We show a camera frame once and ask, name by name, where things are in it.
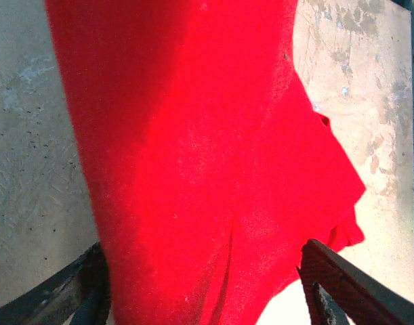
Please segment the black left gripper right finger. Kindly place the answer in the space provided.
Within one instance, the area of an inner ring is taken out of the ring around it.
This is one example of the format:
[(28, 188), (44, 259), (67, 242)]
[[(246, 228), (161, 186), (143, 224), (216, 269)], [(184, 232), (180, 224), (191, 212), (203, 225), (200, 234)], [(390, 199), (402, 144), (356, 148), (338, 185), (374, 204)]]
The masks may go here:
[(312, 324), (414, 324), (414, 304), (379, 283), (321, 242), (302, 247), (301, 278)]

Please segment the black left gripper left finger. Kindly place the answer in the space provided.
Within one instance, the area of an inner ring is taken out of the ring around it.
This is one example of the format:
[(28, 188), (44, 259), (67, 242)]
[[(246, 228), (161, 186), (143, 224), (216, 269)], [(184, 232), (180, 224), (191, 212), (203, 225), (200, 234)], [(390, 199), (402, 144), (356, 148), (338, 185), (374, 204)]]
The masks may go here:
[(20, 297), (0, 307), (0, 324), (105, 324), (108, 267), (100, 243)]

